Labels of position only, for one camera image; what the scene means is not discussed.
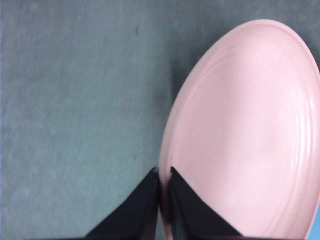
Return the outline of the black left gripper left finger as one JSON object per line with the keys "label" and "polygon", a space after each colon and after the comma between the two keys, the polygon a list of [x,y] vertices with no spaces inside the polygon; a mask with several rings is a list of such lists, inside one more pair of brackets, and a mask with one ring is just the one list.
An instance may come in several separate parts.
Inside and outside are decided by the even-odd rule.
{"label": "black left gripper left finger", "polygon": [[85,240],[154,240],[158,219],[159,174],[152,168],[130,195],[95,226]]}

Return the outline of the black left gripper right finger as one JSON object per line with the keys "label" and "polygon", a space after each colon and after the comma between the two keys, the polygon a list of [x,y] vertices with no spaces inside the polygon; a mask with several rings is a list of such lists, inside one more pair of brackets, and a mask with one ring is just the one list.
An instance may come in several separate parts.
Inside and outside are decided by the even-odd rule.
{"label": "black left gripper right finger", "polygon": [[244,236],[211,209],[172,167],[169,212],[174,240],[243,240]]}

